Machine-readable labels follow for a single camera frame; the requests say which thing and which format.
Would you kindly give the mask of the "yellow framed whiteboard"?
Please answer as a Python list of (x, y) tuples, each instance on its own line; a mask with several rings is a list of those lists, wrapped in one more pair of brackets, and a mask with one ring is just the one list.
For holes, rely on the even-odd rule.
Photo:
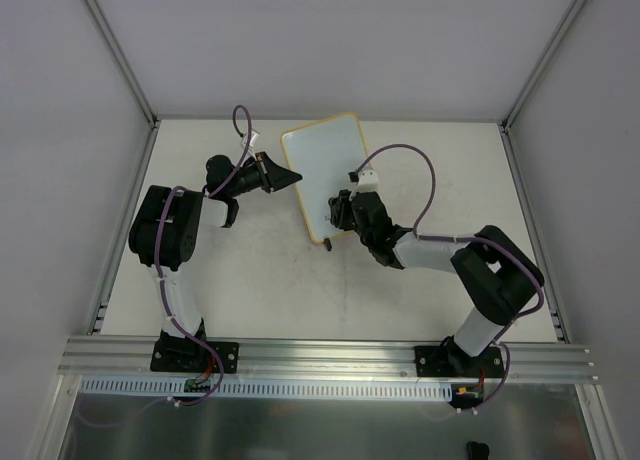
[(358, 116), (346, 112), (314, 121), (283, 133), (280, 143), (288, 168), (302, 176), (295, 187), (311, 241), (339, 235), (330, 223), (329, 200), (352, 187), (349, 174), (368, 156)]

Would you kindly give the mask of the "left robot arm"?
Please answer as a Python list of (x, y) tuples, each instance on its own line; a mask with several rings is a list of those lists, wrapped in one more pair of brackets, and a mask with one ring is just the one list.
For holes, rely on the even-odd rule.
[(153, 185), (131, 226), (128, 246), (156, 284), (165, 320), (160, 340), (177, 344), (174, 358), (188, 370), (208, 361), (204, 319), (183, 279), (202, 225), (229, 229), (239, 213), (237, 198), (260, 189), (268, 194), (300, 182), (303, 176), (258, 152), (238, 165), (215, 155), (206, 162), (200, 191)]

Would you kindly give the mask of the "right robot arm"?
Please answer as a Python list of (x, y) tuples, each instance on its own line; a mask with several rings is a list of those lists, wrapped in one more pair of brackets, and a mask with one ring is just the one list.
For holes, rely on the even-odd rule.
[(544, 276), (498, 227), (470, 236), (418, 234), (394, 223), (375, 192), (342, 190), (328, 200), (330, 223), (355, 232), (374, 259), (394, 269), (425, 268), (455, 274), (473, 307), (443, 340), (432, 361), (459, 375), (480, 368), (483, 353), (515, 320), (541, 309)]

